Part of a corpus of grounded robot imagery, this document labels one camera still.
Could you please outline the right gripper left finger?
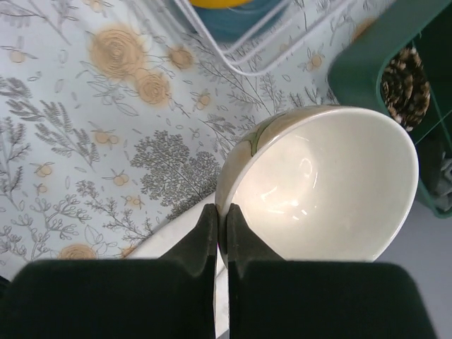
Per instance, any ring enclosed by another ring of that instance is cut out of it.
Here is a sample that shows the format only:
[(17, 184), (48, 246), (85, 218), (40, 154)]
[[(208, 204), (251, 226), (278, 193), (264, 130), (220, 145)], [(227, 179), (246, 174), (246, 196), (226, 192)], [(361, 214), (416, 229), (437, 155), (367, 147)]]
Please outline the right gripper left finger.
[(160, 258), (29, 263), (1, 299), (2, 338), (214, 338), (216, 209)]

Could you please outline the green compartment tray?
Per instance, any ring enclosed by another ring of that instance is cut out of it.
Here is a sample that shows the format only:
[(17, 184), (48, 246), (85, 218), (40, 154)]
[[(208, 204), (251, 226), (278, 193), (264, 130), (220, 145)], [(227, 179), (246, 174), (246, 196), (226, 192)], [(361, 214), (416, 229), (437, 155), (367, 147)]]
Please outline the green compartment tray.
[(395, 1), (328, 72), (339, 103), (398, 122), (417, 149), (416, 199), (451, 216), (451, 2)]

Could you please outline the floral table mat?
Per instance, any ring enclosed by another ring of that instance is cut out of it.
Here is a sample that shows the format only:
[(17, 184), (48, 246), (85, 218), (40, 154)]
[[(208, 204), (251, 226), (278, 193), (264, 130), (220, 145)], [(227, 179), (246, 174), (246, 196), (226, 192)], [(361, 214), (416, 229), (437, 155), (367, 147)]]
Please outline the floral table mat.
[(1, 2), (2, 275), (128, 256), (214, 190), (257, 123), (334, 102), (328, 68), (346, 46), (313, 72), (241, 76), (165, 3)]

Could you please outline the dark blue bowl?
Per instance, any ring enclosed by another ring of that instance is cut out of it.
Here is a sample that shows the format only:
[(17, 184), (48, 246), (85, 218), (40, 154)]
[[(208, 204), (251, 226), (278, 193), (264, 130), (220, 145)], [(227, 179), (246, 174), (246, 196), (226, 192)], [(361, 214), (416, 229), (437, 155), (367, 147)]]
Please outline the dark blue bowl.
[(202, 8), (195, 11), (213, 38), (221, 42), (236, 42), (280, 1), (248, 1), (229, 8)]

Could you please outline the white wire dish rack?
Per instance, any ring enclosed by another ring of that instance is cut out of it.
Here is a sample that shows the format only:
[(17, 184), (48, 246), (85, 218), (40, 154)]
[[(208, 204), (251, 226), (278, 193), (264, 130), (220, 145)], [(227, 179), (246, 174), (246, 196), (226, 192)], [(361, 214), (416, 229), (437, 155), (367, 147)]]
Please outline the white wire dish rack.
[(386, 1), (280, 1), (236, 42), (212, 37), (189, 1), (166, 1), (184, 36), (241, 76), (264, 76), (285, 61), (303, 72), (323, 68), (368, 24)]

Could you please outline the cream white bowl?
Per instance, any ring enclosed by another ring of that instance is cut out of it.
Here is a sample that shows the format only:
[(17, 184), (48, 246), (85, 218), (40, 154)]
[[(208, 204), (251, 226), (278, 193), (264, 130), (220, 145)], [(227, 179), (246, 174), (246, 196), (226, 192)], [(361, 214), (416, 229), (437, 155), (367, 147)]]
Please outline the cream white bowl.
[(245, 133), (218, 177), (219, 247), (230, 256), (227, 214), (286, 260), (375, 261), (415, 199), (415, 144), (392, 118), (318, 105), (271, 116)]

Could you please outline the yellow bowl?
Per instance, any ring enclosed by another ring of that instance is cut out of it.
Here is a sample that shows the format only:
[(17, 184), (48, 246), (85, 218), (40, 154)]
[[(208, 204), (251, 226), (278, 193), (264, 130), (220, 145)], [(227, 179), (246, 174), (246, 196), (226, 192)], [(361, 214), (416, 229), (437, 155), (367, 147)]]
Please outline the yellow bowl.
[(206, 9), (224, 9), (229, 7), (242, 6), (250, 0), (189, 0), (191, 5)]

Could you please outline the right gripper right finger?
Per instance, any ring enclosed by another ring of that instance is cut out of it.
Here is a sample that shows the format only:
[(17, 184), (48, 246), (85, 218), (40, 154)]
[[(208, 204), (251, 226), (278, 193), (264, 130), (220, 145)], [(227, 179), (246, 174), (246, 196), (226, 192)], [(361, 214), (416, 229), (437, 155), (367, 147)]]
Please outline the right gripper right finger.
[(286, 261), (226, 218), (231, 338), (435, 338), (417, 285), (391, 263)]

